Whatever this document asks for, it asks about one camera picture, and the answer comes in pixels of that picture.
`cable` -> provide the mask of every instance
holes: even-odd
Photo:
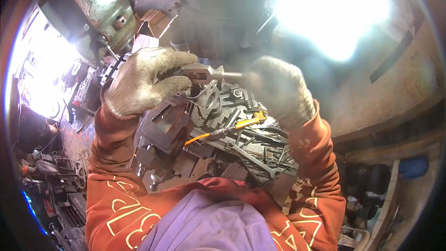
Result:
[[[209,133],[202,134],[202,135],[200,135],[200,136],[196,136],[195,138],[188,140],[184,145],[188,145],[188,144],[191,143],[191,142],[195,142],[195,141],[198,140],[198,139],[202,139],[202,138],[209,137],[209,136],[210,136]]]

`bright light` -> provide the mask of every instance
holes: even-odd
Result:
[[[388,17],[389,0],[278,0],[276,17],[335,60],[351,57],[358,39]]]

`work glove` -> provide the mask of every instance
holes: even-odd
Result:
[[[247,86],[281,128],[299,128],[316,113],[301,70],[272,56],[257,59],[247,73]]]
[[[192,86],[186,76],[171,76],[157,82],[158,76],[197,61],[196,55],[178,53],[171,48],[142,48],[119,68],[116,79],[103,94],[104,103],[118,118],[153,109],[165,99]]]

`metal bar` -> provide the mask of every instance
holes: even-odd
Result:
[[[227,119],[227,122],[226,122],[224,128],[228,128],[228,127],[233,126],[234,123],[236,122],[237,118],[239,117],[239,115],[240,115],[241,112],[242,112],[241,110],[235,108],[235,109],[231,112],[231,114],[229,115],[229,117],[228,117],[228,119]]]
[[[255,137],[250,138],[249,140],[247,140],[246,142],[244,142],[244,143],[240,146],[240,148],[243,148],[245,145],[248,145],[248,144],[252,143],[254,139],[255,139]]]

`bolt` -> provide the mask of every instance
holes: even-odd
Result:
[[[240,95],[242,95],[242,91],[240,89],[236,89],[236,90],[234,90],[234,95],[240,96]]]

